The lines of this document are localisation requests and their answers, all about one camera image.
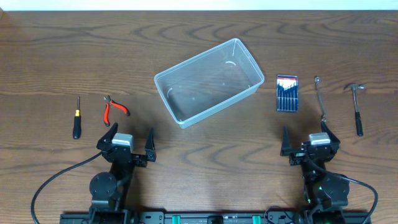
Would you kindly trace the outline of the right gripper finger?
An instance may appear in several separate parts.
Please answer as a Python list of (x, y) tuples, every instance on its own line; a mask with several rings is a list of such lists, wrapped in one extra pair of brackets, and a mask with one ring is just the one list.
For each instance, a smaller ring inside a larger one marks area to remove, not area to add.
[(326, 122), (322, 121), (321, 122), (321, 129), (324, 133), (327, 133), (331, 140), (331, 147), (333, 149), (339, 149), (340, 148), (340, 140), (330, 131), (328, 126), (326, 125)]
[(292, 146), (290, 144), (289, 134), (287, 127), (283, 128), (282, 145), (280, 149), (281, 156), (288, 156), (292, 152)]

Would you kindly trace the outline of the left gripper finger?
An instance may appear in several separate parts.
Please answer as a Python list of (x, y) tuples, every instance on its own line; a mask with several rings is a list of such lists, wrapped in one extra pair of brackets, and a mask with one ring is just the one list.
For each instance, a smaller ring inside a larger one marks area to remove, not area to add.
[(117, 131), (118, 123), (114, 123), (109, 131), (98, 140), (96, 148), (99, 150), (110, 150), (112, 147), (114, 147), (112, 140)]
[(145, 145), (145, 152), (146, 152), (146, 159), (147, 161), (150, 162), (155, 162), (156, 158), (157, 158), (157, 154), (155, 151), (155, 144), (154, 144), (154, 129), (151, 128), (147, 141), (146, 141), (146, 145)]

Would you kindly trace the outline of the black yellow screwdriver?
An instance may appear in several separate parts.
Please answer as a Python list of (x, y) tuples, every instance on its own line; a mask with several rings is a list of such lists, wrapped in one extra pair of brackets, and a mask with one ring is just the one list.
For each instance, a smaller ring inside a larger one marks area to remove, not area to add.
[(75, 111), (72, 136), (73, 136), (73, 139), (79, 139), (81, 136), (80, 97), (78, 97), (78, 99), (77, 99), (77, 109)]

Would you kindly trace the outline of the red-handled small pliers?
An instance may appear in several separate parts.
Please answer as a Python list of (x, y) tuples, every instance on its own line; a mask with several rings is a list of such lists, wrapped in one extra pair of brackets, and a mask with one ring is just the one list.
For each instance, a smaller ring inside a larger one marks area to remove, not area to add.
[(125, 107), (122, 104), (119, 104), (119, 103), (115, 102), (114, 100), (111, 99), (111, 97), (109, 95), (104, 97), (104, 101), (106, 103), (106, 107), (105, 107), (105, 111), (104, 111), (103, 122), (104, 122), (106, 127), (110, 126), (109, 112), (110, 112), (110, 109), (111, 109), (112, 106), (117, 108), (117, 109), (119, 109), (119, 110), (121, 110), (121, 111), (123, 111), (126, 116), (130, 116), (131, 115), (131, 113), (130, 113), (130, 111), (128, 110), (127, 107)]

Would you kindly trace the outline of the small black-handled claw hammer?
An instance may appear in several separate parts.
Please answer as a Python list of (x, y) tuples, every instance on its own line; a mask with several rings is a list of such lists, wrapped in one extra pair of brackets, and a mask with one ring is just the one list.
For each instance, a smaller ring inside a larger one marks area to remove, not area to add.
[(356, 123), (356, 133), (358, 136), (363, 136), (363, 125), (361, 121), (361, 115), (358, 107), (358, 100), (357, 100), (357, 90), (365, 89), (364, 85), (359, 85), (356, 83), (351, 83), (345, 87), (345, 89), (351, 89), (353, 93), (353, 101), (354, 101), (354, 110), (355, 110), (355, 123)]

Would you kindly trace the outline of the blue precision screwdriver set case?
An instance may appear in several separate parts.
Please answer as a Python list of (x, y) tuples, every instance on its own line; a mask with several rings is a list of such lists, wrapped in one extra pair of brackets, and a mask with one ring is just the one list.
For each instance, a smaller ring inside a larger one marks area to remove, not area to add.
[(278, 74), (276, 78), (276, 111), (296, 113), (299, 109), (298, 78)]

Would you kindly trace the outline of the silver offset ring wrench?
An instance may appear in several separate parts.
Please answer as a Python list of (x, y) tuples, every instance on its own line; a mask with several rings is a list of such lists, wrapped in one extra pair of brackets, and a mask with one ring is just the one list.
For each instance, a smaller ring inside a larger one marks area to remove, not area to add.
[(325, 107), (324, 107), (324, 103), (323, 103), (322, 94), (319, 89), (320, 78), (318, 76), (314, 77), (314, 83), (315, 83), (315, 91), (317, 93), (318, 101), (319, 101), (321, 112), (322, 112), (321, 120), (323, 122), (326, 122), (326, 111), (325, 111)]

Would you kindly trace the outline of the clear plastic storage container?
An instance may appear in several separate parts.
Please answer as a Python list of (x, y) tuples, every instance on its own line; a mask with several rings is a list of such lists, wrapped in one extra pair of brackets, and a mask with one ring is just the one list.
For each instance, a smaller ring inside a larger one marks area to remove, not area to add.
[(264, 81), (254, 57), (237, 38), (154, 77), (162, 101), (182, 129), (253, 95)]

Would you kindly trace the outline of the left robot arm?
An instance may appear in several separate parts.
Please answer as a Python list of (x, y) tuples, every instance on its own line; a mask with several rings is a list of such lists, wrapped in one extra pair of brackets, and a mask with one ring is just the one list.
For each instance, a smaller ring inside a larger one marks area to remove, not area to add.
[(90, 182), (92, 195), (89, 224), (139, 223), (139, 215), (124, 207), (136, 167), (146, 167), (157, 158), (154, 130), (150, 129), (144, 154), (133, 153), (134, 138), (130, 134), (118, 133), (118, 123), (99, 139), (97, 149), (111, 163), (108, 172), (96, 174)]

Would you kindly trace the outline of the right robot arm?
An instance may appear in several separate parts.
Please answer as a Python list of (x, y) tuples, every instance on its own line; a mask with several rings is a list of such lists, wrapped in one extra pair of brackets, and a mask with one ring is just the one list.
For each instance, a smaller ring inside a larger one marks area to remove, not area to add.
[(308, 202), (293, 215), (295, 223), (345, 222), (342, 208), (348, 204), (349, 182), (345, 176), (332, 174), (325, 167), (340, 148), (340, 140), (323, 121), (321, 129), (320, 133), (310, 134), (299, 149), (292, 147), (288, 130), (283, 129), (280, 154), (289, 158), (290, 165), (301, 167), (304, 196)]

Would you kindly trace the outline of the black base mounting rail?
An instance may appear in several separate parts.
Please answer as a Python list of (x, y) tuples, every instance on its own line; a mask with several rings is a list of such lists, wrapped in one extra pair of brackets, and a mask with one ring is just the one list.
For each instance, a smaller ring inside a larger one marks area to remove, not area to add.
[(279, 224), (308, 223), (298, 212), (269, 210), (265, 213), (164, 213), (164, 212), (90, 212), (66, 213), (61, 224), (144, 223), (144, 224)]

